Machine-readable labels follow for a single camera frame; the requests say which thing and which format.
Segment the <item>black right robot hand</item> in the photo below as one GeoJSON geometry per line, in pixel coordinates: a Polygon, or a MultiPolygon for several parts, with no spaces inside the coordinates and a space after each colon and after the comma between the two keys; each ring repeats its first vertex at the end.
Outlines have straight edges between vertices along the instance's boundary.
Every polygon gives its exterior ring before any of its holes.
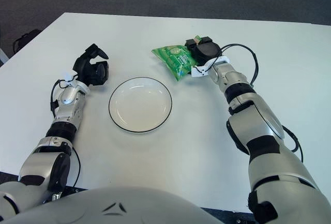
{"type": "Polygon", "coordinates": [[[185,46],[196,61],[197,66],[203,66],[210,59],[221,55],[220,46],[214,43],[208,36],[202,37],[198,42],[195,39],[186,40],[185,46]]]}

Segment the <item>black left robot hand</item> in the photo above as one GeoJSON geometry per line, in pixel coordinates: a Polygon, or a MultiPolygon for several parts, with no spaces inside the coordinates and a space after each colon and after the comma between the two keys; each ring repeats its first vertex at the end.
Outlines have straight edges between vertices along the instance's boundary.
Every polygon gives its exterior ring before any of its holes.
{"type": "Polygon", "coordinates": [[[106,53],[96,44],[90,45],[85,52],[76,59],[73,71],[77,73],[77,80],[86,86],[104,85],[109,78],[109,64],[107,61],[90,63],[96,57],[109,59],[106,53]]]}

